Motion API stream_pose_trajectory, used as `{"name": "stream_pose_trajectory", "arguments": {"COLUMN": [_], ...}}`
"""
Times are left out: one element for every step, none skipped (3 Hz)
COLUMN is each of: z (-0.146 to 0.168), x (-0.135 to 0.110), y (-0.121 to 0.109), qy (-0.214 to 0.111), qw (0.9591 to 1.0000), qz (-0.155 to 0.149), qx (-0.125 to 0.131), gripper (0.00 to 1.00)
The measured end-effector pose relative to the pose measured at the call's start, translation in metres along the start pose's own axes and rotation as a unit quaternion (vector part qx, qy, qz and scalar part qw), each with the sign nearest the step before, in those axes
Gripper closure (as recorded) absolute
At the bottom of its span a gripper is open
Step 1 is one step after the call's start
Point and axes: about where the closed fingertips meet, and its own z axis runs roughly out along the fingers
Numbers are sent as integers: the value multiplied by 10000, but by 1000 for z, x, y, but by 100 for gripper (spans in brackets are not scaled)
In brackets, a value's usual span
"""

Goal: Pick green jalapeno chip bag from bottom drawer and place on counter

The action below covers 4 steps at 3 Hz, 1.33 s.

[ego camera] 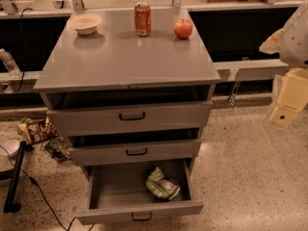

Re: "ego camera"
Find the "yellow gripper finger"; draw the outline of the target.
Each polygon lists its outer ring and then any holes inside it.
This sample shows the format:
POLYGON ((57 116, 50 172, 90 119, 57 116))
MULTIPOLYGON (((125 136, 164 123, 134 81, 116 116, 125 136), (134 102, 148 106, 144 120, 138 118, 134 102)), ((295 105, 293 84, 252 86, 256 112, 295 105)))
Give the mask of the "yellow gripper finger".
POLYGON ((269 122, 289 126, 308 104, 308 70, 296 68, 282 77, 282 83, 269 122))

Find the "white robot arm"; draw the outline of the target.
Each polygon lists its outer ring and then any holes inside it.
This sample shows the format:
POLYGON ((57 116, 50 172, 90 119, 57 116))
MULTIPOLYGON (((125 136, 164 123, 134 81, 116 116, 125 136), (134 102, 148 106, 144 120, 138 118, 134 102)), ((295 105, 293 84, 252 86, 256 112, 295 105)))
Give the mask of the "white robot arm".
POLYGON ((278 53, 291 70, 281 86, 269 122, 290 125, 308 103, 308 1, 302 2, 285 25, 259 47, 266 54, 278 53))

